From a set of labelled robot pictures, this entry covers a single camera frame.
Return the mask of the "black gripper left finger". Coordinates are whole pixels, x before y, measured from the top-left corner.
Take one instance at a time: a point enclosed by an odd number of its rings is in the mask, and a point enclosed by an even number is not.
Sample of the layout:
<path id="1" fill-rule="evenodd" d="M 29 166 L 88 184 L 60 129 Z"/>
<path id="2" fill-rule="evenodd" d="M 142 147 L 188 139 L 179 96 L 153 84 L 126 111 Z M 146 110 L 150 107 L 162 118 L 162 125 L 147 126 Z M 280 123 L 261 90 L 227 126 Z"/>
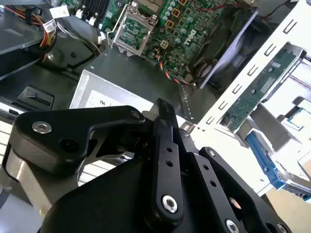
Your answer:
<path id="1" fill-rule="evenodd" d="M 4 169 L 48 214 L 67 193 L 141 153 L 179 154 L 174 108 L 161 99 L 155 107 L 154 120 L 131 106 L 23 113 L 13 123 Z"/>

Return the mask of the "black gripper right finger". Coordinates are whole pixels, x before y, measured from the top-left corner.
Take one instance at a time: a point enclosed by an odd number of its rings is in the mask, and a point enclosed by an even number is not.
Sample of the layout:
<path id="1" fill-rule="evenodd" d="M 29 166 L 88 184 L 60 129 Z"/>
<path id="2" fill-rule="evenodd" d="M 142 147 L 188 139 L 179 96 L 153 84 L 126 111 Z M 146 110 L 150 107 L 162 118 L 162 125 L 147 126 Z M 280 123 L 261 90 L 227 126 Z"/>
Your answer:
<path id="1" fill-rule="evenodd" d="M 289 233 L 291 229 L 212 148 L 198 150 L 179 129 L 183 158 L 210 208 L 215 233 Z"/>

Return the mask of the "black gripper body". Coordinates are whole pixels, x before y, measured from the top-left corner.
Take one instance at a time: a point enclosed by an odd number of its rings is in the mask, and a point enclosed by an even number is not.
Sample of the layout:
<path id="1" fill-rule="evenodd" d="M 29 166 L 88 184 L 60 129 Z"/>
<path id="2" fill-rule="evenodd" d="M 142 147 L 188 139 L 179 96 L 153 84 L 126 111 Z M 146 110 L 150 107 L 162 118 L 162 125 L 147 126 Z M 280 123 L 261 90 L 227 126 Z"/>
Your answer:
<path id="1" fill-rule="evenodd" d="M 49 210 L 43 233 L 213 233 L 188 159 L 141 153 L 67 193 Z"/>

